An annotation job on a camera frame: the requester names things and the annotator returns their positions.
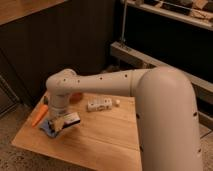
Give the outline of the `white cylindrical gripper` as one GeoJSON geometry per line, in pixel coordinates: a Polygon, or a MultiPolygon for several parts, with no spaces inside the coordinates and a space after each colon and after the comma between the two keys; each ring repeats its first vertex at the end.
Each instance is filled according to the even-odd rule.
{"type": "MultiPolygon", "coordinates": [[[[64,115],[68,111],[69,99],[70,99],[69,94],[65,94],[65,95],[51,94],[49,103],[48,103],[50,117],[54,118],[54,117],[64,115]]],[[[54,132],[59,132],[60,130],[63,129],[64,119],[63,118],[51,119],[49,121],[49,124],[50,124],[50,128],[54,132]]]]}

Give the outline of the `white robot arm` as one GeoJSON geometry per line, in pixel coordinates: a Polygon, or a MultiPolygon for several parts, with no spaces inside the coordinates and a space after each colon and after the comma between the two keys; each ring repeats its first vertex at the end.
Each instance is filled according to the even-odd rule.
{"type": "Polygon", "coordinates": [[[64,114],[76,92],[135,99],[142,171],[203,171],[196,95],[174,67],[80,76],[64,69],[46,81],[51,116],[64,114]]]}

